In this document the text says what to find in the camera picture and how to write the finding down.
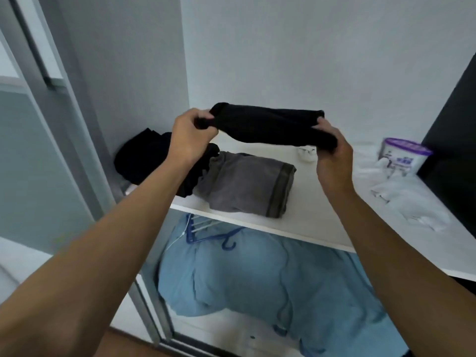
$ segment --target light blue blanket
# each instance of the light blue blanket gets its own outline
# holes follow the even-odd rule
[[[183,217],[168,246],[185,229]],[[204,238],[236,226],[221,223]],[[222,240],[187,244],[164,253],[158,291],[178,315],[228,308],[277,325],[311,356],[401,357],[408,347],[374,294],[356,254],[244,228]]]

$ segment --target white cloth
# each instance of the white cloth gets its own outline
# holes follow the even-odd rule
[[[411,224],[425,225],[438,232],[451,223],[448,209],[416,176],[392,176],[371,190]]]

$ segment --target gray cloth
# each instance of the gray cloth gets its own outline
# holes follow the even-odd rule
[[[221,151],[193,194],[211,209],[281,218],[293,185],[294,165],[249,154]]]

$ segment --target black clothing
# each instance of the black clothing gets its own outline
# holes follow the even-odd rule
[[[317,146],[333,151],[337,139],[332,134],[313,129],[324,111],[271,109],[218,103],[211,108],[214,119],[196,119],[195,126],[206,129],[214,126],[232,138],[245,143]]]
[[[114,158],[116,171],[132,184],[139,185],[152,173],[167,157],[172,133],[159,133],[145,129],[127,141],[117,152]],[[218,156],[220,149],[210,143],[198,162],[188,172],[176,195],[186,197],[192,194],[203,170],[208,171],[210,158]]]

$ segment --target white cable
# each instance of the white cable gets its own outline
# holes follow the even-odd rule
[[[170,245],[169,245],[167,248],[165,248],[164,253],[167,252],[167,251],[169,250],[169,248],[170,248],[171,246],[173,246],[174,243],[175,243],[177,240],[179,240],[180,238],[182,238],[182,237],[185,235],[185,232],[187,231],[188,223],[190,222],[190,217],[191,217],[191,216],[192,216],[191,214],[188,215],[187,224],[186,224],[185,229],[183,230],[182,234],[180,234],[180,236],[179,236],[176,240],[174,240],[172,243],[170,243]]]

